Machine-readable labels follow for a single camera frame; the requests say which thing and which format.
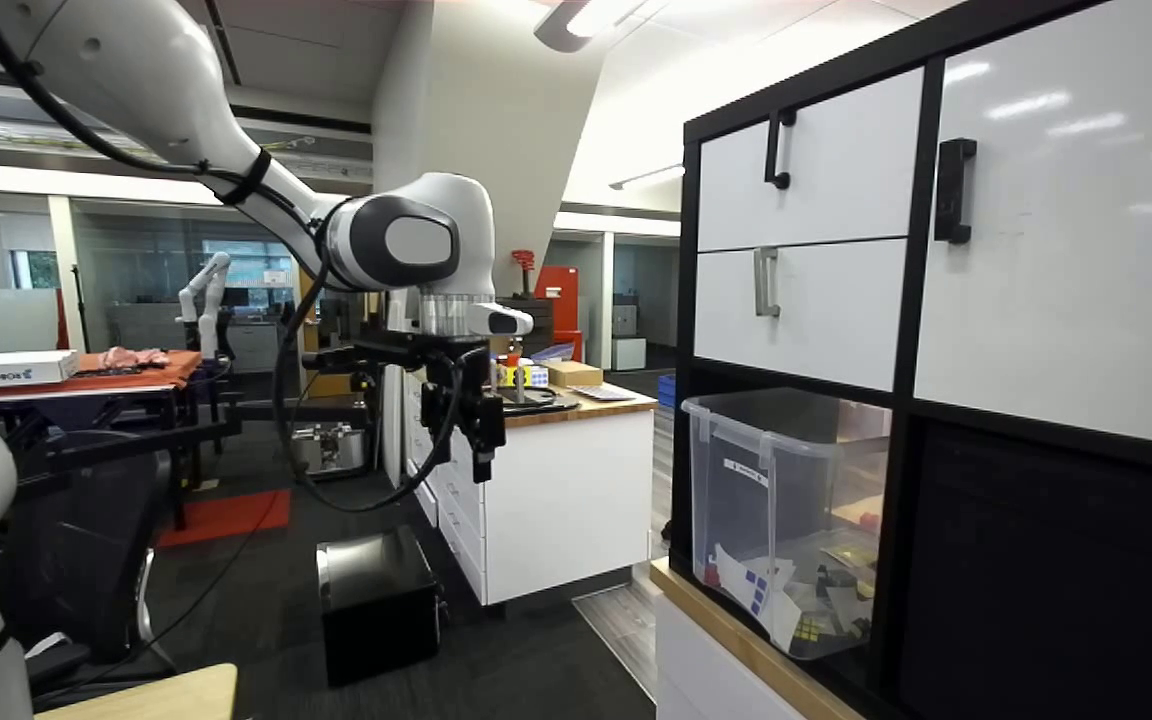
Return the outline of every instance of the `black box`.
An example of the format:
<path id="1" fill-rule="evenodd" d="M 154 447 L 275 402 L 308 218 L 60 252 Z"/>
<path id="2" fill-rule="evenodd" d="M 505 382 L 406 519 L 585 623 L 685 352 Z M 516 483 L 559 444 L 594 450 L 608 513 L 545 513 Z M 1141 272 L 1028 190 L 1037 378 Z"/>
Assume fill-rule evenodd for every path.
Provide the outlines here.
<path id="1" fill-rule="evenodd" d="M 413 534 L 388 529 L 317 548 L 328 684 L 350 684 L 439 647 L 439 585 Z"/>

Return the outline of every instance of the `white cabinet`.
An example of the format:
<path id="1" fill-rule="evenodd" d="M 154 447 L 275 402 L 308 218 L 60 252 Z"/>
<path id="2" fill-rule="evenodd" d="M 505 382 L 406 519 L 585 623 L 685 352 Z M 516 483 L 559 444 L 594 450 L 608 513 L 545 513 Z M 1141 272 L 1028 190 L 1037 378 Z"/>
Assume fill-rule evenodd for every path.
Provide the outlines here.
<path id="1" fill-rule="evenodd" d="M 699 256 L 696 357 L 887 392 L 899 275 L 905 239 Z"/>
<path id="2" fill-rule="evenodd" d="M 924 73 L 905 73 L 699 148 L 699 252 L 906 234 Z"/>
<path id="3" fill-rule="evenodd" d="M 892 387 L 918 84 L 805 102 L 775 140 L 778 119 L 699 142 L 699 360 Z"/>
<path id="4" fill-rule="evenodd" d="M 406 387 L 406 470 L 427 450 L 415 396 Z M 451 434 L 451 461 L 415 496 L 478 604 L 652 555 L 652 408 L 641 399 L 570 418 L 510 418 L 486 483 L 470 480 L 467 444 Z"/>
<path id="5" fill-rule="evenodd" d="M 973 239 L 930 239 L 915 396 L 1152 441 L 1152 5 L 955 55 L 941 140 Z"/>

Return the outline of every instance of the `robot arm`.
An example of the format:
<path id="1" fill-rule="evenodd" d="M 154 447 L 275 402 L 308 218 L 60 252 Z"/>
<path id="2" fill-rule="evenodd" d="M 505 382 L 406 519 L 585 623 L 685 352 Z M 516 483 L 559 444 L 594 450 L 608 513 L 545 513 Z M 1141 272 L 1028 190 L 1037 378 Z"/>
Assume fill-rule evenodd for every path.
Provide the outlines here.
<path id="1" fill-rule="evenodd" d="M 200 329 L 200 352 L 202 360 L 218 357 L 218 300 L 225 300 L 225 272 L 229 256 L 215 252 L 208 263 L 181 288 L 181 314 L 177 324 L 197 324 Z"/>
<path id="2" fill-rule="evenodd" d="M 56 93 L 208 182 L 303 272 L 328 272 L 328 288 L 415 288 L 427 335 L 530 333 L 530 314 L 497 302 L 490 201 L 476 181 L 431 171 L 357 201 L 313 190 L 235 123 L 210 40 L 177 0 L 0 0 L 0 65 L 42 109 L 64 111 Z"/>

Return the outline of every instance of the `cabinet handle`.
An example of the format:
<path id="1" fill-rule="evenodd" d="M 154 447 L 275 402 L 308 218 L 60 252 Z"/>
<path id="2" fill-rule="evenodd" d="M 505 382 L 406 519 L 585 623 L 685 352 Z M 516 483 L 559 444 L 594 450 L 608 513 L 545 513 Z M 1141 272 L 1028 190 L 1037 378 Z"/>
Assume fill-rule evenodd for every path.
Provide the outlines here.
<path id="1" fill-rule="evenodd" d="M 967 204 L 967 169 L 976 169 L 976 140 L 941 142 L 941 181 L 937 181 L 937 239 L 967 242 L 973 223 L 965 218 Z"/>
<path id="2" fill-rule="evenodd" d="M 792 127 L 792 123 L 797 123 L 797 111 L 773 111 L 768 116 L 762 182 L 773 182 L 778 190 L 792 182 L 787 169 L 778 169 L 778 127 Z"/>
<path id="3" fill-rule="evenodd" d="M 778 319 L 778 302 L 775 302 L 775 247 L 754 247 L 750 252 L 750 314 Z"/>

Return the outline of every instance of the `white counter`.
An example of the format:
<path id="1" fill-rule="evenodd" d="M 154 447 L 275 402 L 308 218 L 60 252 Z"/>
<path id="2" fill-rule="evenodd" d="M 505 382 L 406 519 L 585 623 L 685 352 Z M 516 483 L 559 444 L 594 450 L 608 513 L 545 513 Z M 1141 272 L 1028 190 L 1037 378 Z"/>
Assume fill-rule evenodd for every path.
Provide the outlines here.
<path id="1" fill-rule="evenodd" d="M 406 382 L 406 470 L 427 450 Z M 418 496 L 478 604 L 559 587 L 652 555 L 652 399 L 510 417 L 490 480 L 470 483 L 457 430 Z"/>

